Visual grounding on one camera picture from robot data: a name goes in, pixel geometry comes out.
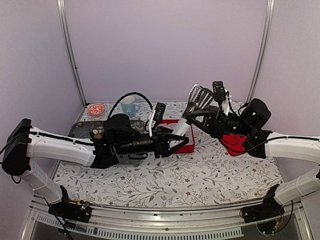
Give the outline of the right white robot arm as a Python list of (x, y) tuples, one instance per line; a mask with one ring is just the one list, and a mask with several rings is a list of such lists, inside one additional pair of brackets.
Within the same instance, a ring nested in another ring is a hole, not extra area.
[[(244, 136), (243, 152), (255, 158), (287, 158), (320, 163), (320, 138), (297, 136), (263, 130), (271, 117), (267, 105), (254, 98), (240, 115), (224, 113), (222, 107), (208, 106), (187, 113), (186, 119), (211, 137), (224, 135)], [(262, 218), (269, 218), (282, 206), (296, 198), (307, 196), (320, 189), (320, 167), (282, 184), (272, 186), (259, 206)]]

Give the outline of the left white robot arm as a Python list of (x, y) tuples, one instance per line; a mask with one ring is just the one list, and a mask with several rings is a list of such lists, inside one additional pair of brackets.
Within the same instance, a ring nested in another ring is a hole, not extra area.
[(156, 158), (169, 157), (189, 142), (169, 128), (158, 127), (140, 133), (131, 127), (123, 113), (103, 122), (100, 138), (73, 138), (43, 131), (24, 118), (12, 131), (1, 150), (2, 169), (10, 176), (27, 182), (63, 216), (74, 213), (64, 187), (49, 179), (32, 158), (62, 160), (93, 169), (107, 169), (119, 163), (120, 156), (153, 153)]

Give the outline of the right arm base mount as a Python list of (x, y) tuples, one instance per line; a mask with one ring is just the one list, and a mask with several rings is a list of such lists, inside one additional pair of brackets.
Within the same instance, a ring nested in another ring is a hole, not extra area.
[(239, 216), (245, 223), (251, 223), (281, 216), (285, 213), (283, 206), (276, 202), (275, 192), (279, 184), (272, 186), (264, 196), (262, 203), (243, 207)]

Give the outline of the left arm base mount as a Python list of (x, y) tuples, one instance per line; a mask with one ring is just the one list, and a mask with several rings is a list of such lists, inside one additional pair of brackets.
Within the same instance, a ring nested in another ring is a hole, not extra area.
[(77, 203), (70, 202), (67, 190), (62, 185), (60, 189), (62, 193), (61, 201), (49, 204), (48, 213), (63, 219), (88, 223), (92, 214), (90, 202), (84, 200), (80, 200)]

